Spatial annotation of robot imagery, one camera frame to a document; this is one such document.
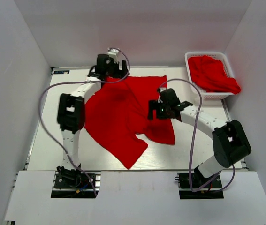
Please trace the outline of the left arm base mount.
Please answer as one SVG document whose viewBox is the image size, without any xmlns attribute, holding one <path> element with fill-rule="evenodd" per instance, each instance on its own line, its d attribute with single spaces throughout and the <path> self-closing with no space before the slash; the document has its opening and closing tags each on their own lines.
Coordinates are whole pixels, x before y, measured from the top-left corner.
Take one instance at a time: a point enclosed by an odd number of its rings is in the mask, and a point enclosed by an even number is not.
<svg viewBox="0 0 266 225">
<path fill-rule="evenodd" d="M 85 175 L 79 170 L 56 168 L 51 198 L 64 199 L 94 199 L 100 188 L 100 173 Z"/>
</svg>

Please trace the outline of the red t-shirt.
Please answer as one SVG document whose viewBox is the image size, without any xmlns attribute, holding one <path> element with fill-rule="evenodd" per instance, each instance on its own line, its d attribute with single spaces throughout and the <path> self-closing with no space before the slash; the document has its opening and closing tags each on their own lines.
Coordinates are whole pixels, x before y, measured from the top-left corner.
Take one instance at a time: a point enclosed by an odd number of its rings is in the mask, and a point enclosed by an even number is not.
<svg viewBox="0 0 266 225">
<path fill-rule="evenodd" d="M 157 100 L 159 86 L 166 87 L 166 76 L 129 76 L 108 83 L 85 104 L 85 129 L 104 149 L 130 169 L 148 148 L 137 135 L 174 145 L 175 133 L 170 119 L 148 120 L 148 102 Z"/>
</svg>

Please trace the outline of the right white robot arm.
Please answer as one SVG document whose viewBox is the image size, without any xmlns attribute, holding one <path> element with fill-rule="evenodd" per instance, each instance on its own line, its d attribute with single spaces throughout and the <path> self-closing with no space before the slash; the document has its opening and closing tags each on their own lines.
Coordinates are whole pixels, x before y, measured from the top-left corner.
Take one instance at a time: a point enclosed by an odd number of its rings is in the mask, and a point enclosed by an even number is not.
<svg viewBox="0 0 266 225">
<path fill-rule="evenodd" d="M 213 141 L 213 155 L 194 169 L 195 183 L 207 186 L 212 177 L 251 154 L 251 146 L 241 123 L 223 121 L 197 109 L 188 101 L 180 102 L 173 89 L 160 93 L 158 100 L 148 102 L 148 119 L 177 119 L 192 125 Z"/>
</svg>

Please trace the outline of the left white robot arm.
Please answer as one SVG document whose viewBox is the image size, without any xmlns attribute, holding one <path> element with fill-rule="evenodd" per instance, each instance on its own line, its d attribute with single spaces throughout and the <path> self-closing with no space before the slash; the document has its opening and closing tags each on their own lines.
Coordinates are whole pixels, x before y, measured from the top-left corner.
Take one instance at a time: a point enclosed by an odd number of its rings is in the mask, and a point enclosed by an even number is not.
<svg viewBox="0 0 266 225">
<path fill-rule="evenodd" d="M 118 61 L 120 50 L 110 48 L 106 54 L 97 56 L 96 65 L 92 66 L 85 81 L 80 83 L 73 92 L 61 94 L 58 105 L 57 122 L 63 138 L 63 160 L 66 166 L 80 167 L 78 156 L 79 136 L 85 124 L 85 104 L 99 91 L 108 78 L 117 83 L 129 75 L 127 59 Z"/>
</svg>

